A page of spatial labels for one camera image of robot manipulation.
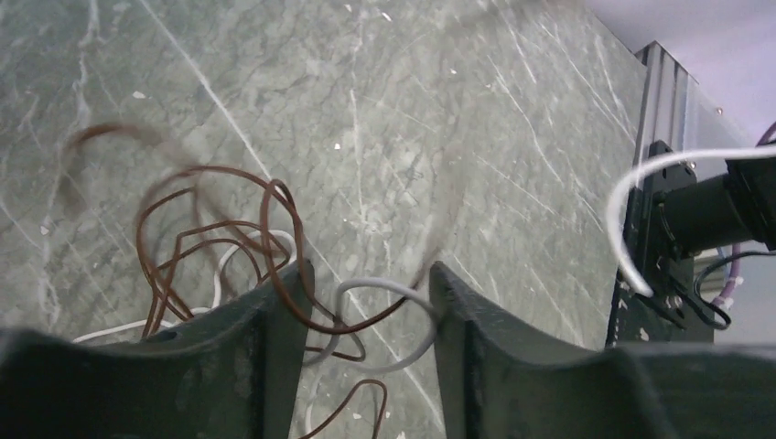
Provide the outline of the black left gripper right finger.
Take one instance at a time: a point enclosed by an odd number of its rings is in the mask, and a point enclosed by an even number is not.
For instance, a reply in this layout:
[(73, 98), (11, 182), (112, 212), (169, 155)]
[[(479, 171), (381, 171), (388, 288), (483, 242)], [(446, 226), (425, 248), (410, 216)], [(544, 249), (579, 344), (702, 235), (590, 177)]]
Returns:
[(772, 438), (775, 349), (628, 343), (588, 350), (546, 334), (442, 262), (436, 371), (450, 438)]

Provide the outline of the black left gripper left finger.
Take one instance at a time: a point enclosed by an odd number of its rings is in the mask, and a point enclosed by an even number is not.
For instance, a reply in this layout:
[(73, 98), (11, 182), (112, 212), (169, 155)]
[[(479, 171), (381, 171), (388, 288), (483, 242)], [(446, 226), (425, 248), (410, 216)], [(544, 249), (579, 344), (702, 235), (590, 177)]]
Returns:
[(4, 438), (285, 438), (307, 329), (265, 284), (135, 343), (1, 338)]

